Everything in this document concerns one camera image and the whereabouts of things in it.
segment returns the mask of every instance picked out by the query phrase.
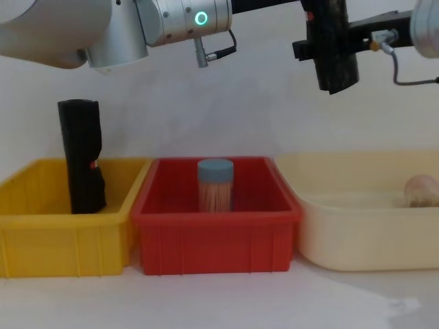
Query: red bin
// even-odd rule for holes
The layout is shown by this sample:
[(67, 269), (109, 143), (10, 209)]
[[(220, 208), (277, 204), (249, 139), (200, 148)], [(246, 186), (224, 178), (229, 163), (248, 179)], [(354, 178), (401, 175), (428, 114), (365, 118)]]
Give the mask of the red bin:
[(146, 275), (287, 271), (300, 208), (269, 158), (235, 165), (233, 211), (198, 211), (200, 158), (156, 160), (132, 209)]

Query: yellow plastic bin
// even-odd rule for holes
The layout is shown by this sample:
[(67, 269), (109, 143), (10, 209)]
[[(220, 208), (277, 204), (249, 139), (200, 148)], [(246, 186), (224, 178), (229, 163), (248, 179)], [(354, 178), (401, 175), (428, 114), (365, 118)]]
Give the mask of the yellow plastic bin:
[(33, 162), (0, 185), (0, 277), (112, 276), (129, 262), (129, 213), (151, 160), (100, 160), (107, 207), (70, 215), (63, 159)]

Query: plastic bin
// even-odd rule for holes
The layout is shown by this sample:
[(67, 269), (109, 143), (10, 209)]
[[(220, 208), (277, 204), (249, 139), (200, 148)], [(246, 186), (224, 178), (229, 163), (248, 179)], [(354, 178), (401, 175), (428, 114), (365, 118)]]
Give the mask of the plastic bin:
[(231, 158), (233, 212), (198, 212), (196, 158), (156, 160), (134, 205), (147, 275), (287, 271), (298, 204), (268, 158)]
[(133, 244), (130, 208), (151, 161), (101, 160), (108, 206), (70, 215), (65, 160), (39, 160), (0, 186), (0, 276), (109, 276)]
[(439, 208), (405, 208), (413, 176), (439, 179), (439, 151), (291, 154), (276, 159), (305, 209), (299, 248), (337, 271), (439, 268)]

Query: cable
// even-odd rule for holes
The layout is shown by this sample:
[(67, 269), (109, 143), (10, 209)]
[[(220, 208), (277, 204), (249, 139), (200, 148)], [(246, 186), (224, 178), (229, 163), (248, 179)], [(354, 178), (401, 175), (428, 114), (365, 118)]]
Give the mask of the cable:
[(230, 34), (230, 36), (233, 39), (233, 46), (229, 47), (229, 48), (225, 48), (223, 50), (215, 51), (213, 53), (208, 53), (207, 56), (206, 56), (206, 59), (209, 62), (211, 62), (213, 60), (219, 60), (220, 58), (229, 56), (232, 53), (236, 53), (237, 47), (238, 47), (238, 42), (236, 41), (235, 35), (233, 34), (231, 29), (228, 31), (228, 33)]
[(413, 82), (398, 81), (398, 74), (399, 74), (398, 56), (396, 55), (395, 51), (390, 52), (389, 55), (391, 55), (393, 59), (393, 65), (394, 65), (393, 82), (397, 86), (421, 86), (424, 84), (439, 84), (439, 77), (433, 80), (421, 80), (421, 81), (413, 81)]
[(237, 48), (237, 47), (238, 47), (238, 42), (236, 41), (235, 35), (233, 34), (232, 30), (230, 29), (230, 30), (228, 31), (228, 33), (230, 33), (230, 36), (231, 36), (232, 39), (233, 39), (233, 46), (234, 46), (235, 48)]

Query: table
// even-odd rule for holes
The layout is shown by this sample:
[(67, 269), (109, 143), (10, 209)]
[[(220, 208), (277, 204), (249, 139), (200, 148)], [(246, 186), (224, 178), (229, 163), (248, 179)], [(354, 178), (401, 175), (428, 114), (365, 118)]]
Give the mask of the table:
[(0, 280), (5, 329), (436, 329), (439, 271)]

